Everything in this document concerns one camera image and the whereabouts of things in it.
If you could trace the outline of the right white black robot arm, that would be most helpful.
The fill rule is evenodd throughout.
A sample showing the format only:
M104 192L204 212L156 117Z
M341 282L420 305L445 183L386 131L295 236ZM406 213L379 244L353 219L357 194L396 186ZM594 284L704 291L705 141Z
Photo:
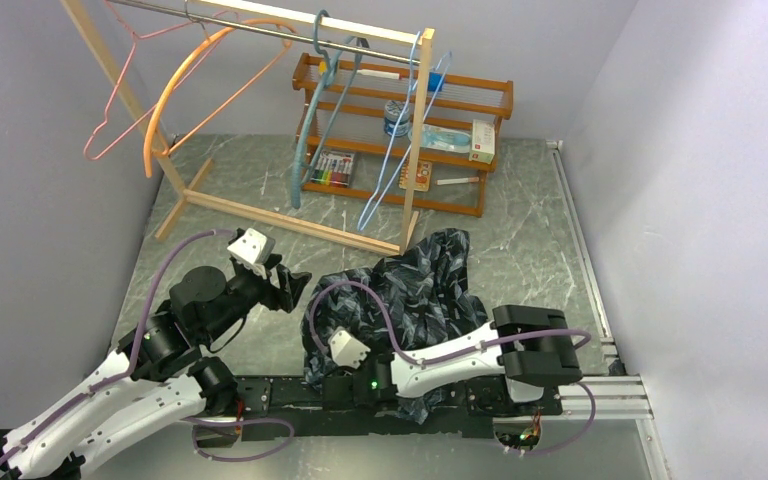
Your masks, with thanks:
M343 327L317 346L338 366L368 373L360 396L374 402L420 398L458 382L501 376L502 406L522 414L550 390L583 378L577 350L591 339L568 327L559 310L505 305L476 330L418 350L374 356Z

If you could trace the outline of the light blue wire hanger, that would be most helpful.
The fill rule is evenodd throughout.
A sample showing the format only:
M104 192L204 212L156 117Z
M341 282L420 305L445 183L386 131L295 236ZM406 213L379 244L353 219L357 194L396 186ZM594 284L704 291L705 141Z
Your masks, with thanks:
M445 83L447 81L448 73L452 64L453 60L453 52L450 50L446 53L444 53L437 61L436 64L432 64L429 68L428 76L430 72L438 72L442 73L445 77ZM405 103L410 103L412 106L412 126L410 131L403 137L399 138L393 138L389 135L386 135L386 143L385 143L385 152L382 154L382 162L381 166L378 171L377 179L374 183L374 188L372 190L372 193L370 194L370 197L365 201L364 206L361 210L361 213L359 214L359 217L356 222L356 227L359 231L364 231L367 229L367 226L370 224L371 220L376 216L377 211L379 210L379 207L383 204L384 195L389 193L389 190L391 187L396 183L397 180L397 174L400 173L400 170L402 166L404 165L404 162L406 160L409 161L410 155L413 151L413 144L415 143L413 140L413 128L414 128L414 120L415 120L415 107L412 102L412 97L417 93L419 90L420 82L417 78L417 75L419 74L419 67L418 66L410 66L408 70L408 77L407 80L405 80L406 86L404 87L405 94L403 98L400 98L396 101L403 101ZM427 82L428 78L426 79L426 82L424 84L424 91L430 95L428 98L431 99L431 106L434 106L437 97L441 94L442 90L440 92L436 93L429 93L427 90ZM404 147L405 153L399 153L396 154L396 147L401 146Z

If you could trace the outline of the dark patterned shorts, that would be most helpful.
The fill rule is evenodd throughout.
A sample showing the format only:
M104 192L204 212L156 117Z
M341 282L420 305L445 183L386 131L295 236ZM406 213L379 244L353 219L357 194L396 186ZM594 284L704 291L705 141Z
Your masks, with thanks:
M303 375L316 390L338 366L317 346L339 327L374 352L392 349L386 326L404 350L418 350L472 332L488 321L480 298L469 291L470 234L438 230L372 267L322 276L301 322Z

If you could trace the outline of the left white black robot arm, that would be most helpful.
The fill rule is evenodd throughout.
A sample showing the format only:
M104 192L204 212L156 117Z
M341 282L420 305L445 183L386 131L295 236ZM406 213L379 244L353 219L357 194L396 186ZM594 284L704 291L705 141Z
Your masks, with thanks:
M82 479L172 423L242 416L238 379L204 350L257 306L295 309L310 273L270 266L276 282L239 262L232 277L213 266L187 272L78 386L27 423L0 429L0 479Z

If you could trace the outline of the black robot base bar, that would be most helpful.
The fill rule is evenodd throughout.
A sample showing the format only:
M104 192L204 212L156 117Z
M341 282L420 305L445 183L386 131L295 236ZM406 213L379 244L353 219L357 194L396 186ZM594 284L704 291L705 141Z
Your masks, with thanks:
M507 378L480 376L432 393L421 422L407 416L409 399L394 396L363 375L337 375L316 390L299 376L239 377L238 399L221 413L231 420L274 418L286 421L297 437L454 434L495 436L495 418L517 422L563 413L559 389L540 391L535 400L515 402Z

